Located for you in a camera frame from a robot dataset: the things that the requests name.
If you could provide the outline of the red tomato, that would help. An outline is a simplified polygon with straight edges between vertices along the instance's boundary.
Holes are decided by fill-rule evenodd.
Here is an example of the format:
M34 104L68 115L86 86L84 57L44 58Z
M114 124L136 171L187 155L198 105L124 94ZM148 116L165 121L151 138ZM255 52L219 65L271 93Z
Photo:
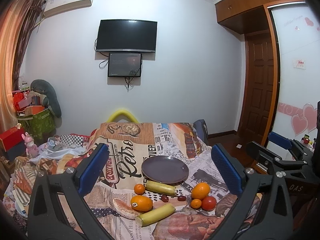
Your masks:
M201 208L205 211L213 211L216 207L217 201L215 199L215 197L212 196L206 196L203 200L202 200L202 205Z

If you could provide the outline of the stickered large orange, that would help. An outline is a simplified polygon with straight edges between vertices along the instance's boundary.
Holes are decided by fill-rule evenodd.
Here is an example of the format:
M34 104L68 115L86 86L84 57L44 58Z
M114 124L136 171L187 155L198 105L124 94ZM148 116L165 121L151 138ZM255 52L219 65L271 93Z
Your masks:
M139 212L148 212L153 208L153 201L146 196L134 196L130 200L131 207Z

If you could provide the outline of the small mandarin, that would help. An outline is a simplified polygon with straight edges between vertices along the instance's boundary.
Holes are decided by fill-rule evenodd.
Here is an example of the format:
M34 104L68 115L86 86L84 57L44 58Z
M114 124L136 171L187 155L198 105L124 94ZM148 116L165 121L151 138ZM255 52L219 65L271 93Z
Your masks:
M202 206L202 200L200 199L192 199L190 202L190 207L197 210Z
M145 186L143 184L136 184L134 187L135 194L143 195L145 193Z

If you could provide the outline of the red grape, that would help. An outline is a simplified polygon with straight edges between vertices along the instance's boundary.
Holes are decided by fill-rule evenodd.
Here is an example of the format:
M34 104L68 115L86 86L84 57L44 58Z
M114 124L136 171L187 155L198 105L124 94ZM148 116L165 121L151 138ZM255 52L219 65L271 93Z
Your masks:
M163 202L165 202L165 203L167 203L168 201L169 201L169 198L168 198L168 196L166 196L166 195L161 195L161 200L163 201Z
M177 200L180 202L186 201L186 196L178 196Z

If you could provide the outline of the brown wooden door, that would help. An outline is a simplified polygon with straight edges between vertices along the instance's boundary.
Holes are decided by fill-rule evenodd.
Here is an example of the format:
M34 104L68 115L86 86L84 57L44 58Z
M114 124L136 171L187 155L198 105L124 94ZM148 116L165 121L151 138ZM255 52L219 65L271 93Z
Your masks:
M245 35L245 88L238 134L245 142L265 143L273 95L273 47L268 30Z

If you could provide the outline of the pink bunny toy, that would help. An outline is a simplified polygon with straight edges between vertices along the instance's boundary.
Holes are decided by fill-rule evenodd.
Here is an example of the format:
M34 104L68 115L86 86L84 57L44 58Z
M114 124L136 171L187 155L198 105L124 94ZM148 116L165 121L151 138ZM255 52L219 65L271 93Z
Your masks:
M26 155L29 158L36 158L39 155L39 150L34 142L33 137L28 132L25 132L21 136L25 144Z

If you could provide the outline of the newspaper print tablecloth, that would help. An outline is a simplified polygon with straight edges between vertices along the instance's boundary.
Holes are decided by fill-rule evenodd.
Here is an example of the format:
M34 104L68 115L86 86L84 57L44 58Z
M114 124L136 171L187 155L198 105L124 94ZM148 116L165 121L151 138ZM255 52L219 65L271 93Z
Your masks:
M77 167L100 143L108 146L109 158L92 191L85 195L85 201L115 239L208 239L237 200L211 159L211 147L204 143L192 124L106 122L89 138L62 135L59 140L66 152L57 160L57 173ZM162 194L146 189L143 195L134 192L136 184L145 186L148 180L153 181L143 174L143 161L159 155L184 162L189 176L180 183L167 184L176 187L176 196L165 194L169 198L167 203L176 211L155 224L141 227L135 220L118 214L112 200L120 199L131 207L132 197L146 196L153 201L152 210L167 204L161 200ZM213 211L190 207L191 192L201 182L210 186L208 196L217 201ZM178 196L186 196L186 201L178 201Z

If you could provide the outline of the red gift box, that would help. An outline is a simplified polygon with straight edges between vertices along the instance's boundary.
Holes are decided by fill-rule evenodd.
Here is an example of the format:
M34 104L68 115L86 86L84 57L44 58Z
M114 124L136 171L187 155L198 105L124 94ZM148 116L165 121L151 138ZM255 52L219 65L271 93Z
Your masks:
M12 147L19 144L23 138L22 135L25 133L23 128L13 127L0 135L1 148L7 152Z

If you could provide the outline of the green storage box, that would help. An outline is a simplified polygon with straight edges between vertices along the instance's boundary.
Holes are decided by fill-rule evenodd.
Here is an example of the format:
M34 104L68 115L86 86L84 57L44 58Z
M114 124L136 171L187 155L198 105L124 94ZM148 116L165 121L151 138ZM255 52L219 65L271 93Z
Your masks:
M36 142L43 141L56 129L54 116L49 109L30 116L19 116L17 120Z

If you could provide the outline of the dark purple plate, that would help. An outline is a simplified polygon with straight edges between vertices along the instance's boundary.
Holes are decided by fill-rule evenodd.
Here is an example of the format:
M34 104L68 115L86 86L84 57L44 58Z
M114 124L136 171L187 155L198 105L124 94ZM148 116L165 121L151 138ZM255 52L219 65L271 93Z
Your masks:
M189 168L181 160L159 155L146 159L142 163L143 174L158 183L176 184L186 180Z

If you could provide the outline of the white sliding wardrobe door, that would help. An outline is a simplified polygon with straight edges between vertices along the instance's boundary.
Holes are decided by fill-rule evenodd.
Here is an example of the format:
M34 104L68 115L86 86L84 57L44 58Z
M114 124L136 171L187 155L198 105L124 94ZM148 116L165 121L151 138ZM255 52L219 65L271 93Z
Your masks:
M317 134L319 22L303 2L272 6L280 83L273 131L300 140Z

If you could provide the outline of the grey plush seal toy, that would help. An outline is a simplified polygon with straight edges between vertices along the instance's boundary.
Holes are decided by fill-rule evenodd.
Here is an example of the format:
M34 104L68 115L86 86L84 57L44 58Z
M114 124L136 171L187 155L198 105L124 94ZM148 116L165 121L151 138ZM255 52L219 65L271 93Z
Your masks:
M48 81L36 79L31 83L30 88L32 91L44 95L43 105L49 108L53 116L61 118L62 112L56 91Z

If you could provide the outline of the wooden wardrobe top cabinets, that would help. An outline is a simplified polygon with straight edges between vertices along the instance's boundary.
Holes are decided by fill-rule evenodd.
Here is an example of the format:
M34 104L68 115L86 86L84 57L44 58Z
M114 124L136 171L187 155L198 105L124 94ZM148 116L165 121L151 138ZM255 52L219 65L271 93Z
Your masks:
M283 0L221 0L215 5L217 23L239 34L269 28L264 5Z

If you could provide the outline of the small black monitor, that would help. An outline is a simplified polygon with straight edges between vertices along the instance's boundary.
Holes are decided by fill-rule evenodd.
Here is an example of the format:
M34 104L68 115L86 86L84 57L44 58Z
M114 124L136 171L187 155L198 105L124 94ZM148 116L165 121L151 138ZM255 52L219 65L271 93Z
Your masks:
M108 77L140 77L142 72L141 53L110 53Z

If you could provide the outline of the orange curtain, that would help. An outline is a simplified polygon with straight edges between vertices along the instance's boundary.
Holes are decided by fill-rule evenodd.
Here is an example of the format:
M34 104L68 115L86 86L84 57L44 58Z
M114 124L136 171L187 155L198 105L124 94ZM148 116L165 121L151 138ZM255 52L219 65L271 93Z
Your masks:
M12 91L44 0L13 0L1 16L1 132L17 124Z

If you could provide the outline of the white air conditioner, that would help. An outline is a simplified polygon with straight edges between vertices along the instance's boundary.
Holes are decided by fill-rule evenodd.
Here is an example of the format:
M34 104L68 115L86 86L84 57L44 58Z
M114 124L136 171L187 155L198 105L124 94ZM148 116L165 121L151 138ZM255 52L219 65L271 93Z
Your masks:
M93 0L47 0L43 15L45 18L63 12L90 7Z

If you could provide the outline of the black wall television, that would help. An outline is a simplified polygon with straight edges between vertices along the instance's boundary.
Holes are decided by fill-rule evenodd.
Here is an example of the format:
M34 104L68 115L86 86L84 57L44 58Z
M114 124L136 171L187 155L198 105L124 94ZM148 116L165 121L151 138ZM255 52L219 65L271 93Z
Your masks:
M97 52L132 51L155 53L157 22L145 20L101 20Z

